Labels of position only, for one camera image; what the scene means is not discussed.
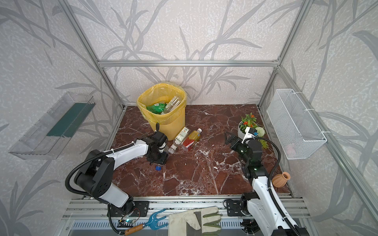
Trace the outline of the white green label bottle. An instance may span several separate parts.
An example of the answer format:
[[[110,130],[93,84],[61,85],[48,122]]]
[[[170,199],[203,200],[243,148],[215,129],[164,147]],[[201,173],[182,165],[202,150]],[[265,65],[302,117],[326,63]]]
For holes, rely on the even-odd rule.
[[[188,136],[189,134],[189,129],[187,127],[184,127],[180,133],[176,136],[176,138],[174,139],[174,142],[173,144],[170,146],[170,148],[168,149],[168,152],[170,154],[173,154],[176,149],[184,142],[184,140],[186,139],[186,137]]]

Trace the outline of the green plastic bottle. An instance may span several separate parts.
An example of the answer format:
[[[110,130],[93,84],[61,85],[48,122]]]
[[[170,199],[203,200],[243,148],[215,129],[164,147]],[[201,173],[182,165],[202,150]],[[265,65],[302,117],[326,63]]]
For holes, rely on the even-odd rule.
[[[165,107],[166,103],[156,103],[151,106],[147,106],[146,109],[153,114],[160,115],[164,111]]]

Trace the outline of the yellow liquid bottle red label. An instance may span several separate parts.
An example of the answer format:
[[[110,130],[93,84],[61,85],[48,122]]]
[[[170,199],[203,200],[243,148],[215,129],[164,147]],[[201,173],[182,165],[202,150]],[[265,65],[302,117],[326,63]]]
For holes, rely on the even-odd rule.
[[[185,151],[189,151],[190,149],[192,149],[194,145],[199,141],[201,133],[201,128],[194,130],[182,143],[182,149]]]

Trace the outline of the small clear grey bottle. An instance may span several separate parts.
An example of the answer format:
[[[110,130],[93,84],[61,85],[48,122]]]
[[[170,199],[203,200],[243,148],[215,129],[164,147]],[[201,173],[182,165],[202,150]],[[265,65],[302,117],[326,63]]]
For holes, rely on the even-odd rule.
[[[179,104],[181,103],[181,100],[179,97],[175,96],[173,97],[169,103],[166,104],[164,110],[162,111],[162,115],[170,113],[172,110],[174,110]]]

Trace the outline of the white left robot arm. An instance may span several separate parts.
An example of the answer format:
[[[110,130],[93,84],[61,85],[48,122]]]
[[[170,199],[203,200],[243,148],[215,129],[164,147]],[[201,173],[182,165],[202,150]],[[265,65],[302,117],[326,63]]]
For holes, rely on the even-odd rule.
[[[168,138],[159,124],[152,135],[108,151],[91,151],[84,162],[76,166],[65,180],[66,189],[78,195],[93,197],[110,207],[128,214],[135,209],[133,197],[113,184],[113,173],[121,165],[146,157],[150,164],[164,165],[168,159]]]

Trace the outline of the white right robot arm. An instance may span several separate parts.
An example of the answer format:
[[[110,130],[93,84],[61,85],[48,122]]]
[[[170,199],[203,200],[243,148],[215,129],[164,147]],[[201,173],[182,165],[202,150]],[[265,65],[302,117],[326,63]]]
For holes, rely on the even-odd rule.
[[[253,192],[244,193],[240,199],[240,212],[252,216],[255,227],[265,236],[308,236],[306,228],[299,227],[292,219],[272,184],[273,174],[279,166],[281,153],[272,141],[257,136],[257,132],[246,133],[245,138],[226,132],[225,144],[238,153],[242,162],[242,172]],[[261,163],[262,144],[270,143],[277,151],[277,161],[270,172]]]

